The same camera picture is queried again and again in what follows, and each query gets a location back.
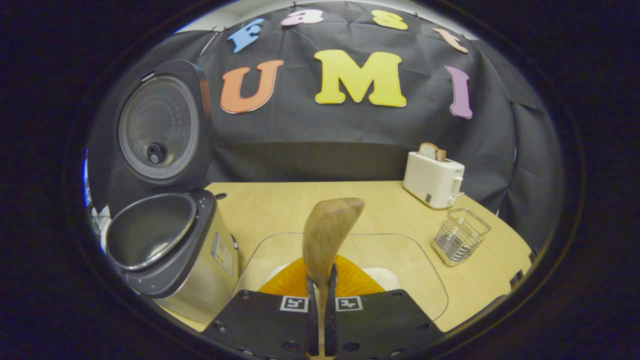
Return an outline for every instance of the foam letter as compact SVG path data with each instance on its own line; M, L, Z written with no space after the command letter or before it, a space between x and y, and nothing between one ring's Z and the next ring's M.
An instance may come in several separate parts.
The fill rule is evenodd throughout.
M260 24L263 21L264 19L262 18L251 21L248 25L236 31L235 33L233 33L233 35L231 35L227 39L227 40L234 41L234 44L236 45L236 48L234 49L234 53L237 53L238 51L244 49L250 43L258 40L258 35L256 35L257 33L260 32L260 26L258 26L258 24Z
M456 50L462 51L465 54L469 53L469 50L467 50L466 47L463 47L462 45L460 45L458 43L460 41L460 39L458 39L455 36L451 35L447 30L436 29L436 28L433 28L433 30L438 32L438 33L440 33L442 38L444 38L444 40L447 43L449 43L449 45L453 46Z
M298 24L315 24L324 20L321 10L302 10L290 13L289 17L281 22L284 26L293 26Z
M369 95L371 103L397 107L406 105L398 78L400 56L375 52L362 68L342 50L318 51L315 58L322 61L322 90L316 95L319 104L344 102L346 95L339 90L339 80L342 80L355 102L362 101L373 81L373 93Z
M222 95L220 96L220 107L228 113L246 113L253 111L266 104L273 94L273 85L276 80L276 70L282 66L284 61L271 60L257 66L260 73L260 84L258 91L251 97L240 97L240 86L243 76L251 69L241 67L224 74L222 80Z
M457 117L471 119L473 113L471 112L471 108L469 108L469 89L467 88L469 75L455 67L445 66L444 68L447 69L449 75L451 75L451 81L453 82L453 104L449 110Z
M384 12L382 10L373 10L371 15L374 16L373 21L380 26L398 30L407 30L409 28L407 24L402 22L402 18L394 13Z

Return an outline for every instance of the black fabric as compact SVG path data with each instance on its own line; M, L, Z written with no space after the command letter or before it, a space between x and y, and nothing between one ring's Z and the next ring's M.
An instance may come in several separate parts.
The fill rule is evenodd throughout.
M324 21L280 25L291 12L310 8L322 10ZM408 29L377 25L372 10L400 15ZM233 53L235 45L228 37L258 17L265 19L259 25L258 40ZM461 191L494 213L500 210L503 220L540 249L561 195L556 188L561 179L557 138L542 102L507 59L481 41L384 6L304 4L258 17L218 33L211 42L213 32L175 34L142 57L112 94L126 94L132 82L164 61L183 59L201 66L209 84L214 131L210 182L400 180L407 153L422 142L435 143L447 151L448 158L465 165ZM455 50L434 27L458 37L469 53ZM376 51L400 56L398 74L407 105L371 104L368 96L373 84L357 103L342 83L340 90L346 94L342 104L316 103L322 68L314 54L329 49L344 50L359 66ZM249 97L259 85L256 66L269 60L284 61L269 101L247 113L223 111L222 75L239 67L251 68L240 91ZM446 65L469 75L471 119L456 117L449 110L453 87ZM108 133L105 126L113 126L114 115L113 107L103 106L99 121L110 123L96 131L99 142L112 141L104 148L111 151L116 150L113 140L103 138ZM98 193L105 184L96 185L99 176L93 172L102 171L106 182L113 182L117 172L126 171L114 159L119 158L91 158L90 151L90 186L98 208L102 206Z

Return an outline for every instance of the bread slice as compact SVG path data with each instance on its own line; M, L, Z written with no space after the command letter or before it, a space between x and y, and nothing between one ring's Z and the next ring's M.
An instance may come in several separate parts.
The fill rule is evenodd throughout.
M426 156L429 159L434 159L435 161L445 161L445 159L447 158L446 151L438 149L436 145L430 142L423 142L420 145L418 154Z

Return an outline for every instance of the white wall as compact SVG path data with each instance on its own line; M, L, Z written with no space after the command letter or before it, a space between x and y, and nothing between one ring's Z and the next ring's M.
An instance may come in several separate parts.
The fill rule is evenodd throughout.
M335 1L335 0L298 0L296 3L320 3L323 1ZM413 1L409 0L355 0L359 3L369 3L381 6L387 6L396 10L412 14L417 12L418 15L424 19L435 22L446 28L449 28L457 33L464 34L468 39L477 39L469 30L465 29L457 23L454 23L439 14L428 10ZM191 24L178 30L210 30L214 26L216 29L222 29L224 26L233 26L239 22L249 20L263 13L267 13L273 10L285 8L292 5L291 0L240 0L227 6L223 6L211 13L204 15Z

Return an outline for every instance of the clear plastic tray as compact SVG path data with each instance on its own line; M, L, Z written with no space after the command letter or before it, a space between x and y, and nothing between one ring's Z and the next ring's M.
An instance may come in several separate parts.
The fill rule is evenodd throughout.
M283 268L302 257L302 237L301 233L280 233L260 242L240 275L233 295L240 290L257 291L276 268ZM372 268L393 272L397 281L378 281L379 284L385 290L407 291L432 321L447 309L449 298L442 281L415 240L400 234L350 234L338 254L367 273L388 274ZM394 283L397 286L393 289L385 287L385 284Z

